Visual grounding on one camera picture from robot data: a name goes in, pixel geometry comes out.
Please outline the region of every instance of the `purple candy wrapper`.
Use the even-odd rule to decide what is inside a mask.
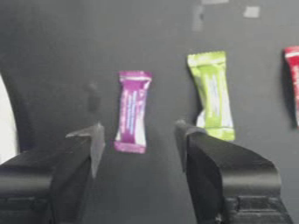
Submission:
[[[114,147],[117,151],[145,153],[145,97],[152,75],[144,71],[121,71],[118,78],[122,93]]]

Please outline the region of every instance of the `green candy wrapper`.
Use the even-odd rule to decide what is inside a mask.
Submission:
[[[200,94],[202,111],[196,126],[221,140],[235,140],[229,112],[225,52],[205,52],[188,55],[188,66]]]

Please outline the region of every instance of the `white surface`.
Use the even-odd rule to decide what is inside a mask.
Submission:
[[[201,4],[197,4],[192,7],[192,26],[190,29],[194,32],[200,32],[202,28],[202,12],[204,7]]]
[[[13,158],[18,152],[14,114],[0,75],[0,164]]]
[[[243,17],[244,18],[259,18],[260,7],[247,6]]]

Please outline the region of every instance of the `candy wrapper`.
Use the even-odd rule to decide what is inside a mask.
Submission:
[[[145,153],[145,97],[152,75],[144,71],[122,71],[118,77],[122,93],[114,147],[117,151]]]
[[[224,52],[188,55],[188,66],[196,83],[202,111],[196,126],[221,140],[235,140],[226,86]]]
[[[299,127],[299,45],[289,46],[284,49],[284,58],[292,75],[295,120],[296,126]]]

